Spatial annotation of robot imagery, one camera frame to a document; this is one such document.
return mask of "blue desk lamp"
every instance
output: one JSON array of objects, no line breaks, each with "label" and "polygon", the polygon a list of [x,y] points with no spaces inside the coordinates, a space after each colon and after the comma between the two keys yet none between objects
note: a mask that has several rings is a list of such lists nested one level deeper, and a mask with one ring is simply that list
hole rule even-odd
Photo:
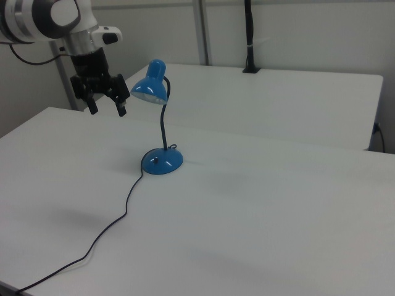
[{"label": "blue desk lamp", "polygon": [[131,89],[130,94],[141,100],[163,105],[160,115],[160,130],[162,132],[163,148],[157,148],[149,152],[143,159],[143,170],[153,175],[164,175],[181,166],[184,158],[177,145],[167,147],[165,124],[163,117],[170,97],[170,82],[165,76],[166,64],[162,60],[152,60],[149,63],[146,77]]}]

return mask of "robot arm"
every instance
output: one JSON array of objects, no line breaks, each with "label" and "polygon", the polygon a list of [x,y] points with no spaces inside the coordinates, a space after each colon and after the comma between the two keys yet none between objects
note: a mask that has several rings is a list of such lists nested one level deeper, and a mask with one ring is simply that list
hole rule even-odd
[{"label": "robot arm", "polygon": [[98,26],[91,0],[0,0],[0,43],[57,39],[62,40],[77,73],[70,79],[76,98],[95,114],[93,94],[105,94],[124,116],[130,93],[121,74],[110,76],[103,51],[104,46],[121,41],[122,34],[118,28]]}]

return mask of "lamp base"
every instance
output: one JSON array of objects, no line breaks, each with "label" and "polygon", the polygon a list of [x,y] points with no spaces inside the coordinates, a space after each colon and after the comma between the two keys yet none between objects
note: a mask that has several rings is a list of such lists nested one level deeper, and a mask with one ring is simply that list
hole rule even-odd
[{"label": "lamp base", "polygon": [[158,148],[148,153],[143,159],[143,170],[152,175],[164,175],[181,166],[184,158],[174,148]]},{"label": "lamp base", "polygon": [[245,68],[245,69],[243,70],[243,73],[256,74],[256,73],[258,73],[259,70],[260,70],[260,68],[257,68],[257,67],[255,67],[255,66],[253,66],[253,67]]}]

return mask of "black power cord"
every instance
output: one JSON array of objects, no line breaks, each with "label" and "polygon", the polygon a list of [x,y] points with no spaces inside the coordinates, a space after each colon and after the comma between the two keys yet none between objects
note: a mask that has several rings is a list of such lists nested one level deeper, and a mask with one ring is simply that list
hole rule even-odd
[{"label": "black power cord", "polygon": [[104,230],[103,230],[102,232],[100,232],[100,234],[97,236],[97,238],[95,238],[95,240],[93,241],[91,247],[89,248],[89,250],[87,251],[87,253],[86,253],[83,257],[81,257],[80,259],[77,259],[77,260],[75,260],[75,261],[73,261],[73,262],[71,262],[71,263],[69,263],[69,264],[63,266],[62,268],[59,268],[57,271],[51,273],[49,276],[46,276],[46,277],[44,277],[43,279],[40,279],[39,281],[35,282],[34,284],[31,284],[31,285],[29,285],[29,286],[27,286],[27,287],[24,287],[23,289],[20,289],[20,290],[16,291],[16,292],[15,292],[16,295],[18,295],[19,293],[21,293],[21,292],[23,292],[23,291],[25,291],[25,290],[28,290],[28,289],[30,289],[30,288],[33,288],[34,286],[37,286],[38,284],[41,284],[42,282],[44,282],[44,281],[46,281],[47,279],[53,277],[54,275],[58,274],[58,273],[61,272],[62,270],[64,270],[64,269],[66,269],[66,268],[68,268],[68,267],[74,265],[75,263],[78,263],[78,262],[84,260],[84,259],[89,255],[89,253],[91,252],[92,248],[94,247],[95,243],[99,240],[99,238],[100,238],[100,237],[101,237],[111,226],[113,226],[116,222],[120,221],[122,218],[124,218],[124,217],[127,215],[127,213],[128,213],[128,202],[129,202],[129,198],[130,198],[131,192],[132,192],[133,189],[136,187],[136,185],[140,182],[140,180],[143,178],[143,159],[145,158],[145,156],[146,156],[148,153],[150,153],[150,152],[153,151],[153,150],[150,150],[150,151],[148,151],[147,153],[145,153],[145,155],[144,155],[144,156],[142,157],[142,159],[141,159],[141,163],[140,163],[140,172],[141,172],[141,175],[140,175],[140,177],[137,179],[137,181],[133,184],[133,186],[131,187],[131,189],[130,189],[130,191],[129,191],[129,194],[128,194],[128,197],[126,198],[125,213],[124,213],[121,217],[119,217],[119,218],[117,218],[116,220],[114,220],[113,222],[111,222],[106,228],[104,228]]},{"label": "black power cord", "polygon": [[380,128],[380,124],[375,122],[375,124],[373,125],[373,134],[375,134],[376,132],[380,133],[380,137],[381,137],[381,144],[383,145],[383,153],[385,153],[385,144],[384,144],[384,136],[383,136],[383,132]]},{"label": "black power cord", "polygon": [[28,65],[32,65],[32,66],[41,66],[41,65],[45,65],[45,64],[48,64],[48,63],[50,63],[50,62],[53,62],[54,60],[56,60],[56,59],[58,59],[58,58],[60,58],[60,57],[68,57],[68,56],[69,56],[68,54],[59,54],[59,55],[57,55],[57,56],[51,58],[50,60],[46,60],[45,62],[33,63],[33,62],[29,62],[28,60],[25,60],[25,59],[21,58],[21,57],[17,54],[17,52],[15,51],[14,47],[12,46],[12,44],[9,44],[9,46],[10,46],[10,49],[11,49],[12,53],[13,53],[19,60],[21,60],[22,62],[24,62],[24,63],[26,63],[26,64],[28,64]]}]

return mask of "table surface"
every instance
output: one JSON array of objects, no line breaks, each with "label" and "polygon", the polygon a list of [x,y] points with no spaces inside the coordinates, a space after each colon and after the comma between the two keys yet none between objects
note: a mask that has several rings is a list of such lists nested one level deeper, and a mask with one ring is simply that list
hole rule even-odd
[{"label": "table surface", "polygon": [[[127,79],[128,88],[146,68]],[[378,75],[168,64],[172,125],[364,150],[369,147],[383,78]],[[103,97],[99,113],[118,116]],[[160,107],[127,100],[126,118],[157,121]]]},{"label": "table surface", "polygon": [[[393,155],[167,131],[181,168],[144,174],[89,259],[29,293],[393,293]],[[85,254],[160,140],[156,123],[60,109],[0,139],[0,281],[22,288]]]}]

